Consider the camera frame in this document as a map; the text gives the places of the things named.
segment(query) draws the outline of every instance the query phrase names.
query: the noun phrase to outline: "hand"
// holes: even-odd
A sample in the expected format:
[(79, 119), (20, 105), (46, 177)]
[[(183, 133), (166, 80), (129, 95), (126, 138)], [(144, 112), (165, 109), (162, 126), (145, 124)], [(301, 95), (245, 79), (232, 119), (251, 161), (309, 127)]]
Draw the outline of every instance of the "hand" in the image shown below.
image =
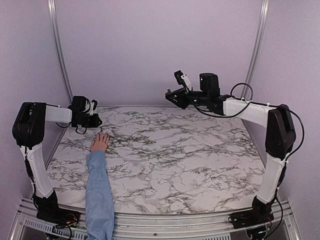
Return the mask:
[(92, 141), (91, 152), (96, 150), (106, 151), (109, 144), (109, 135), (104, 134), (102, 131), (96, 135), (96, 139)]

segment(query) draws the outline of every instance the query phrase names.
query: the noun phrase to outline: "table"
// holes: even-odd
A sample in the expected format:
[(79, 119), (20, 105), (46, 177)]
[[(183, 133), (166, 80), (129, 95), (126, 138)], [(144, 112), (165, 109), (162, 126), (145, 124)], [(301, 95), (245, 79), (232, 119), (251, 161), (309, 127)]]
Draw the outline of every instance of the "table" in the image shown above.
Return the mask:
[[(264, 166), (239, 118), (175, 107), (97, 112), (110, 133), (106, 162), (116, 212), (199, 214), (251, 206)], [(65, 132), (47, 168), (60, 204), (85, 207), (86, 156), (99, 131)]]

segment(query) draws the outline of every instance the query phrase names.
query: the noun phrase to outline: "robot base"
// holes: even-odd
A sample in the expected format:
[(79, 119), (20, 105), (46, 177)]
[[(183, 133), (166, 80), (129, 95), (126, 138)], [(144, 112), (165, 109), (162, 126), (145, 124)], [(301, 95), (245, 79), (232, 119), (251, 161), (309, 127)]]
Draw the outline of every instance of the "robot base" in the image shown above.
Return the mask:
[(50, 216), (47, 214), (43, 214), (38, 211), (36, 214), (36, 218), (40, 220), (44, 220), (46, 222), (55, 223), (59, 226), (65, 226), (67, 223), (68, 225), (72, 225), (76, 227), (79, 222), (80, 213), (78, 211), (72, 211), (68, 209), (59, 208), (60, 217), (57, 216)]
[(66, 225), (76, 227), (79, 222), (79, 212), (58, 206), (58, 198), (55, 191), (48, 198), (34, 195), (33, 203), (38, 210), (36, 215), (38, 219), (55, 223), (60, 227)]
[[(253, 210), (232, 213), (229, 217), (229, 222), (233, 225), (234, 229), (241, 229), (270, 223), (275, 219), (271, 210), (257, 217), (254, 217), (253, 213)], [(246, 230), (246, 234), (251, 240), (263, 240), (266, 237), (268, 230), (267, 225), (263, 225)]]
[(240, 229), (269, 223), (275, 219), (271, 211), (266, 212), (264, 215), (259, 215), (258, 218), (253, 216), (253, 210), (235, 212), (230, 215), (229, 222), (233, 225), (234, 229)]

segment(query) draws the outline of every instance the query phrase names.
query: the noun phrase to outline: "black joint housing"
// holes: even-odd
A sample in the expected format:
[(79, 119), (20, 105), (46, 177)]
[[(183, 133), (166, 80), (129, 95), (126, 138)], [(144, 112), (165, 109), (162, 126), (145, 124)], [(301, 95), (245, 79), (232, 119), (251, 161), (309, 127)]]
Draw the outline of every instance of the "black joint housing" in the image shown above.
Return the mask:
[(220, 96), (218, 75), (214, 73), (201, 73), (199, 78), (201, 91), (205, 93), (209, 92), (210, 98), (217, 98)]
[(265, 148), (271, 156), (284, 159), (296, 141), (296, 131), (287, 105), (281, 104), (268, 112)]
[[(102, 124), (97, 113), (89, 114), (90, 109), (86, 110), (87, 103), (90, 101), (84, 96), (74, 96), (72, 104), (68, 107), (72, 111), (71, 127), (80, 125), (83, 128), (97, 128)], [(93, 110), (96, 109), (98, 102), (93, 100)]]
[(47, 104), (44, 102), (24, 102), (12, 127), (16, 144), (32, 149), (45, 136)]

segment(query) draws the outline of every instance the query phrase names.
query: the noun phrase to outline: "vertical metal pole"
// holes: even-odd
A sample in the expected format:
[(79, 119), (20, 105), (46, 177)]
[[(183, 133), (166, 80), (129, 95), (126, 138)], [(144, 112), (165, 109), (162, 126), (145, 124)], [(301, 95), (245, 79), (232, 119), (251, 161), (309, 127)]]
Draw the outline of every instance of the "vertical metal pole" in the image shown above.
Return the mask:
[(50, 21), (52, 26), (54, 45), (55, 45), (56, 54), (58, 57), (58, 62), (59, 62), (59, 66), (62, 74), (62, 80), (63, 80), (64, 88), (66, 91), (66, 95), (68, 97), (69, 103), (71, 104), (74, 95), (72, 93), (70, 81), (68, 78), (67, 68), (65, 65), (64, 55), (61, 47), (60, 34), (59, 34), (59, 28), (58, 28), (58, 19), (57, 19), (57, 13), (56, 13), (56, 1), (48, 0), (48, 7), (49, 7), (49, 15), (50, 15)]
[[(252, 53), (249, 69), (245, 78), (245, 83), (247, 84), (252, 83), (252, 79), (253, 79), (256, 64), (257, 64), (257, 59), (261, 51), (261, 46), (262, 46), (266, 24), (267, 24), (268, 9), (269, 9), (269, 0), (262, 0), (260, 18), (259, 18), (258, 28), (256, 32), (256, 37), (255, 37), (253, 53)], [(241, 97), (246, 98), (247, 95), (248, 95), (248, 87), (244, 86), (241, 93)]]

